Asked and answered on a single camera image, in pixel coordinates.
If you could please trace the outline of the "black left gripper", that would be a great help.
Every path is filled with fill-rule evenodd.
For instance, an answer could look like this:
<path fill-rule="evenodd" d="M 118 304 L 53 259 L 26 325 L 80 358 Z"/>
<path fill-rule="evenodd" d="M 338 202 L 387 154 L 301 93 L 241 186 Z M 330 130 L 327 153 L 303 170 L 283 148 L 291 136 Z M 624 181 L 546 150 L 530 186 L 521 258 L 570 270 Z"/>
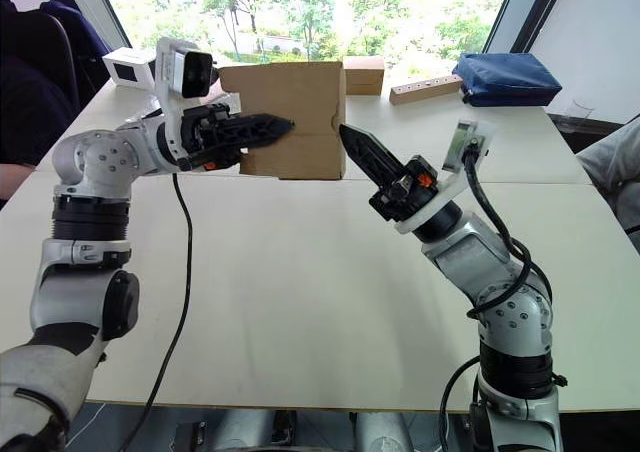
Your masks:
<path fill-rule="evenodd" d="M 180 127 L 186 156 L 177 164 L 181 171 L 227 169 L 240 162 L 241 149 L 271 145 L 294 127 L 293 121 L 266 113 L 231 115 L 225 103 L 186 109 Z"/>

